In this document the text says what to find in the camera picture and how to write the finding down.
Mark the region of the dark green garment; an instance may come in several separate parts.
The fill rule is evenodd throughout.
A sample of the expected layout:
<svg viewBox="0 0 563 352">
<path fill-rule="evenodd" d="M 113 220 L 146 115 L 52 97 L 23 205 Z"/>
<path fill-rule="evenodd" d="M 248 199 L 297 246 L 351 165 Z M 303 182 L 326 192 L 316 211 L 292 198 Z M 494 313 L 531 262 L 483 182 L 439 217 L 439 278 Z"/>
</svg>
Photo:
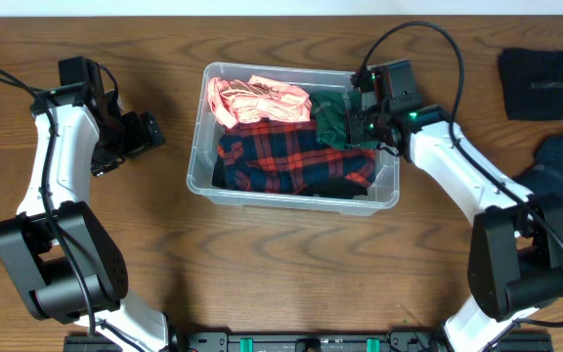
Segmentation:
<svg viewBox="0 0 563 352">
<path fill-rule="evenodd" d="M 310 95 L 311 118 L 317 123 L 317 140 L 330 147 L 349 151 L 352 149 L 375 150 L 376 141 L 352 144 L 348 141 L 346 117 L 350 108 L 361 104 L 357 91 L 316 91 Z"/>
</svg>

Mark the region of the red navy plaid shirt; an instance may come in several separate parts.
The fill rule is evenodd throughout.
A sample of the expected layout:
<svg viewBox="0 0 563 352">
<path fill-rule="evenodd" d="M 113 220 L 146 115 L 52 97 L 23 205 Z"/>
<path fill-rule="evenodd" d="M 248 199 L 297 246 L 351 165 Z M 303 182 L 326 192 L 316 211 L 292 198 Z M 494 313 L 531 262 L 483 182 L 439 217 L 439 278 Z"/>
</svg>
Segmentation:
<svg viewBox="0 0 563 352">
<path fill-rule="evenodd" d="M 240 159 L 265 171 L 290 171 L 319 163 L 329 164 L 329 174 L 356 171 L 375 181 L 375 152 L 341 151 L 317 140 L 316 123 L 281 123 L 263 120 L 239 124 L 219 139 L 218 157 L 230 165 Z"/>
</svg>

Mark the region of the pink printed t-shirt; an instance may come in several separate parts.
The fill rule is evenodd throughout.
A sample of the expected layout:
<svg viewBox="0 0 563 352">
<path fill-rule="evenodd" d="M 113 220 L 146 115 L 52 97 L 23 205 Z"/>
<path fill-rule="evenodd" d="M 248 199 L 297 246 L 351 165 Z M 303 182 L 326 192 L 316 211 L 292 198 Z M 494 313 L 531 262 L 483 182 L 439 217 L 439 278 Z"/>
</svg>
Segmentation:
<svg viewBox="0 0 563 352">
<path fill-rule="evenodd" d="M 262 118 L 307 122 L 312 109 L 309 94 L 302 88 L 258 75 L 246 82 L 212 77 L 205 85 L 205 98 L 217 122 L 229 129 Z"/>
</svg>

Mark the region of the black garment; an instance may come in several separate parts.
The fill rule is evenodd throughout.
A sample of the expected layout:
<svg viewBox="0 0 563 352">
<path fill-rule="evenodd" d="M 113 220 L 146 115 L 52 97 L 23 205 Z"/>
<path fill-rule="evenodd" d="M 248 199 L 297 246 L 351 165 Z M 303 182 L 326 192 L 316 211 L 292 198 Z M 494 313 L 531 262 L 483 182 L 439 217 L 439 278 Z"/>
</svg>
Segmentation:
<svg viewBox="0 0 563 352">
<path fill-rule="evenodd" d="M 498 72 L 509 120 L 563 120 L 563 50 L 504 49 Z"/>
<path fill-rule="evenodd" d="M 265 171 L 259 166 L 248 166 L 241 159 L 230 165 L 219 157 L 211 185 L 230 191 L 351 199 L 368 194 L 370 178 L 371 175 L 361 176 L 356 171 L 331 176 L 327 162 L 290 171 Z"/>
</svg>

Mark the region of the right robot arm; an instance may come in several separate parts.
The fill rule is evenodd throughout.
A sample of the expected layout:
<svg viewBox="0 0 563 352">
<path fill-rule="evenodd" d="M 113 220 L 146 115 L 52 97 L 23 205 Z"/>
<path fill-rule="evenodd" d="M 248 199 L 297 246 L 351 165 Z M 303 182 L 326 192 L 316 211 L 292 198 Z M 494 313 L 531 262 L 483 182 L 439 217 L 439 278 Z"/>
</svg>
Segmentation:
<svg viewBox="0 0 563 352">
<path fill-rule="evenodd" d="M 470 296 L 430 340 L 433 351 L 491 351 L 532 314 L 563 297 L 563 203 L 498 170 L 454 116 L 422 101 L 407 60 L 361 66 L 348 107 L 353 144 L 373 142 L 434 179 L 472 226 Z"/>
</svg>

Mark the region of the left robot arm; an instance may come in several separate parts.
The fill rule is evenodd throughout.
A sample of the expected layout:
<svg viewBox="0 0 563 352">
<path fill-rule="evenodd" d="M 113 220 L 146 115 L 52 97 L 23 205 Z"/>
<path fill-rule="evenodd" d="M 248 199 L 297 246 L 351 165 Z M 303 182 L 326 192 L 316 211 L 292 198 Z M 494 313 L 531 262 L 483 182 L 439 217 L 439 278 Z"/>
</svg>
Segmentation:
<svg viewBox="0 0 563 352">
<path fill-rule="evenodd" d="M 59 61 L 60 84 L 29 86 L 0 68 L 0 81 L 33 99 L 38 141 L 25 196 L 0 221 L 0 259 L 36 320 L 86 328 L 66 351 L 180 351 L 167 316 L 130 290 L 125 260 L 89 205 L 90 180 L 163 144 L 150 112 L 123 112 L 109 70 L 90 59 Z"/>
</svg>

